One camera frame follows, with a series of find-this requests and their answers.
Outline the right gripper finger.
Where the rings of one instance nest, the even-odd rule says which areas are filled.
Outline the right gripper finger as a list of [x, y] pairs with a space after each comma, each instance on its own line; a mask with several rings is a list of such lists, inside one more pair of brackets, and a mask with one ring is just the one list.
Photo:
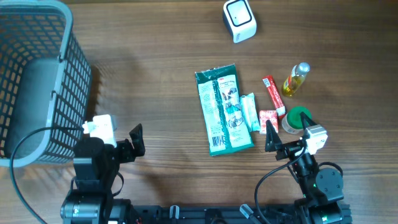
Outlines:
[[316, 122], [314, 122], [307, 114], [304, 112], [300, 113], [300, 119], [302, 123], [303, 129], [309, 128], [311, 126], [316, 126]]
[[279, 138], [278, 133], [275, 130], [274, 125], [270, 120], [266, 121], [266, 152], [274, 152], [280, 150], [282, 147], [282, 141]]

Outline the green lid white jar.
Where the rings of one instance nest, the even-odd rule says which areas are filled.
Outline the green lid white jar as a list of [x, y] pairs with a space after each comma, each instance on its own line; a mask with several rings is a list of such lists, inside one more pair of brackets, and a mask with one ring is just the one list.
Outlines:
[[312, 118], [311, 112], [303, 106], [296, 106], [292, 108], [282, 119], [281, 125], [283, 129], [289, 134], [298, 134], [303, 130], [301, 122], [301, 113], [305, 113], [309, 118]]

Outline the small red patterned box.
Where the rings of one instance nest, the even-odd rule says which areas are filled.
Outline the small red patterned box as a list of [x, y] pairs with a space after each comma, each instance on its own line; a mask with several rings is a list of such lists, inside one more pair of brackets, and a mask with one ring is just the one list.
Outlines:
[[270, 121], [273, 125], [276, 133], [279, 132], [277, 112], [276, 110], [260, 110], [259, 112], [259, 124], [260, 124], [260, 134], [266, 134], [266, 122]]

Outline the red snack stick packet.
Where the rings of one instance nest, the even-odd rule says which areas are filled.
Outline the red snack stick packet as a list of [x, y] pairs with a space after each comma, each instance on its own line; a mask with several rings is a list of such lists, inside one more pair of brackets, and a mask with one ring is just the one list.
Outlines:
[[279, 95], [273, 76], [267, 75], [262, 79], [262, 81], [264, 82], [267, 91], [270, 94], [271, 100], [277, 113], [277, 117], [279, 119], [283, 119], [286, 115], [286, 108], [282, 101], [282, 98]]

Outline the light green wipes sachet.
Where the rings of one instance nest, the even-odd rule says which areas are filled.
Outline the light green wipes sachet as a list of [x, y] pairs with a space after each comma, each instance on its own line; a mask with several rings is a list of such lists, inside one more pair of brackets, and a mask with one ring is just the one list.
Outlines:
[[260, 131], [261, 126], [257, 115], [254, 93], [242, 95], [240, 97], [240, 105], [242, 107], [243, 118], [249, 132]]

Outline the green 3M gloves package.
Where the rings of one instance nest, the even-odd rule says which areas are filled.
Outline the green 3M gloves package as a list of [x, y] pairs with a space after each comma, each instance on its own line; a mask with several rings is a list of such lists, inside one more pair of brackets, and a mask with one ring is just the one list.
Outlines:
[[254, 146], [239, 100], [234, 64], [195, 73], [209, 142], [210, 156]]

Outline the yellow liquid bottle silver cap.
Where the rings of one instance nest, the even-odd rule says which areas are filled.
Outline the yellow liquid bottle silver cap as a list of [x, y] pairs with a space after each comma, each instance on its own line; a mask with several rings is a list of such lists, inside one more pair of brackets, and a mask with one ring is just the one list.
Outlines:
[[301, 62], [298, 65], [295, 65], [291, 71], [291, 74], [287, 77], [282, 85], [282, 94], [288, 97], [293, 96], [305, 81], [309, 71], [310, 65], [307, 62]]

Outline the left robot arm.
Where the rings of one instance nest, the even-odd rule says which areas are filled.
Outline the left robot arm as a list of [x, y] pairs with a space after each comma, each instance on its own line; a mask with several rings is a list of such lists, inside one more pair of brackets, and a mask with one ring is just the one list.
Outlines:
[[142, 125], [129, 132], [130, 139], [116, 146], [102, 139], [89, 137], [73, 148], [76, 176], [63, 201], [60, 216], [64, 223], [142, 223], [142, 218], [129, 199], [116, 199], [120, 191], [112, 192], [116, 177], [124, 181], [120, 165], [134, 162], [145, 154]]

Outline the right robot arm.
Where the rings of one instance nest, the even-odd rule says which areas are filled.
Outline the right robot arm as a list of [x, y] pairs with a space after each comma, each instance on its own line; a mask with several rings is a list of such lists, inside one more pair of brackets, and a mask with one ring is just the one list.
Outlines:
[[300, 113], [303, 136], [283, 143], [273, 124], [266, 121], [266, 152], [275, 152], [275, 158], [288, 159], [288, 163], [270, 171], [256, 185], [254, 199], [260, 217], [269, 223], [258, 201], [261, 184], [272, 174], [287, 168], [303, 197], [292, 205], [296, 223], [352, 223], [351, 209], [341, 203], [343, 195], [343, 169], [333, 162], [318, 163], [316, 152], [323, 148], [328, 138], [326, 129], [315, 123], [305, 113]]

